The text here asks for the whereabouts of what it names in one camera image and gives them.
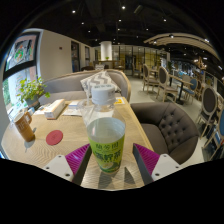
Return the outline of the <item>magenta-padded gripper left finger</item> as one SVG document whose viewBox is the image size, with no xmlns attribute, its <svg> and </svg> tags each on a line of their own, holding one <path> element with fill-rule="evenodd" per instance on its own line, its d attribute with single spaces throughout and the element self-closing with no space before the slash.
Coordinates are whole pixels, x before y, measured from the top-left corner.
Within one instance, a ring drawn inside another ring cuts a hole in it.
<svg viewBox="0 0 224 224">
<path fill-rule="evenodd" d="M 90 156 L 91 147 L 89 144 L 81 146 L 68 155 L 57 155 L 47 165 L 43 167 L 56 176 L 59 176 L 76 185 L 82 183 Z"/>
</svg>

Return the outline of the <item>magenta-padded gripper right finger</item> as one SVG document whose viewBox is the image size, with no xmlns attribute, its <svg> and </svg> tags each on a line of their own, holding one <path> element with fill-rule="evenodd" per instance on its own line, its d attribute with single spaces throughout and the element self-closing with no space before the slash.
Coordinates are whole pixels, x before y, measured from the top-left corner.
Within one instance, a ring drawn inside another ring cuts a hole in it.
<svg viewBox="0 0 224 224">
<path fill-rule="evenodd" d="M 145 185 L 182 169 L 168 154 L 157 154 L 139 144 L 133 144 L 133 155 Z"/>
</svg>

